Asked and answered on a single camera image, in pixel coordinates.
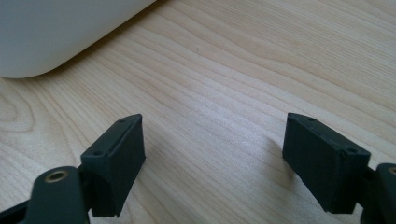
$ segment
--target wooden table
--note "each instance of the wooden table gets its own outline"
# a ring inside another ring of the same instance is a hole
[[[282,160],[288,112],[396,162],[394,1],[158,1],[59,68],[0,79],[0,210],[144,117],[147,160],[119,219],[358,223],[324,213]]]

